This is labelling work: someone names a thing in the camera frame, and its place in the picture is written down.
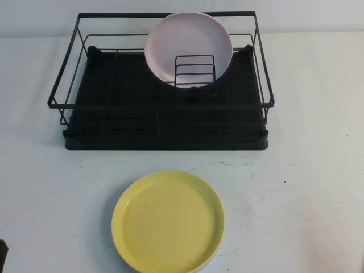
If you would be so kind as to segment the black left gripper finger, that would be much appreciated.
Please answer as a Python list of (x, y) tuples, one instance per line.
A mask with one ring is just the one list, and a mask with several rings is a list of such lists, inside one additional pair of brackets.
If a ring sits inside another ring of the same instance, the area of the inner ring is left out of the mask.
[(6, 242), (3, 239), (1, 239), (0, 240), (0, 273), (3, 273), (3, 267), (5, 264), (5, 260), (6, 260), (8, 251), (9, 251), (9, 248), (8, 248)]

